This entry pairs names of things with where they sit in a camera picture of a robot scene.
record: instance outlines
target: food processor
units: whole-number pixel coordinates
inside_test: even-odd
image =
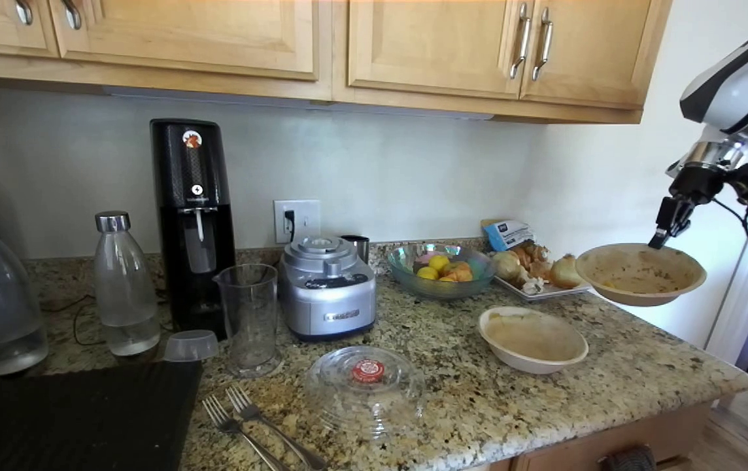
[[[343,237],[298,237],[282,251],[278,298],[287,330],[301,340],[368,330],[376,317],[373,288],[373,268]]]

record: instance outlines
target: bowl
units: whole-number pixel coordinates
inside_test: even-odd
[[[554,373],[585,357],[585,338],[560,317],[525,306],[491,306],[478,317],[478,335],[495,356],[529,373]]]
[[[368,346],[325,352],[303,391],[343,435],[376,442],[414,431],[424,410],[424,378],[409,357]]]
[[[432,253],[445,253],[451,262],[466,262],[474,280],[424,280],[415,275],[424,259]],[[400,288],[424,298],[468,298],[483,291],[495,280],[495,264],[482,251],[457,246],[457,242],[398,242],[384,253],[386,272],[398,280]]]
[[[206,360],[219,352],[216,335],[211,330],[181,330],[167,338],[164,360],[189,363]]]
[[[706,280],[692,257],[645,242],[597,246],[577,257],[577,275],[600,295],[627,306],[662,306]]]

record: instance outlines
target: cabinet handle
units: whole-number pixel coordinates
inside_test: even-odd
[[[529,5],[524,1],[521,5],[521,15],[519,15],[519,38],[515,38],[515,46],[513,46],[513,56],[509,56],[509,68],[508,68],[508,75],[515,77],[521,66],[525,62],[529,56],[529,41],[530,41],[530,20],[529,20]]]
[[[80,9],[78,9],[77,0],[63,0],[63,8],[66,8],[66,22],[70,28],[80,28]]]
[[[26,0],[12,0],[12,8],[16,8],[16,17],[24,22],[24,26],[32,26],[35,22],[35,9]]]
[[[547,13],[538,20],[538,56],[536,56],[533,69],[530,69],[533,80],[538,77],[541,68],[551,56],[551,38],[554,38],[554,20],[551,20],[551,9],[547,8]]]

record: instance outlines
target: black mat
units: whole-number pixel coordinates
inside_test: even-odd
[[[0,378],[0,471],[176,471],[201,363]]]

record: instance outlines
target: food package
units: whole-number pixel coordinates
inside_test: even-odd
[[[509,251],[513,246],[533,237],[524,220],[482,220],[482,230],[486,246],[495,251]]]

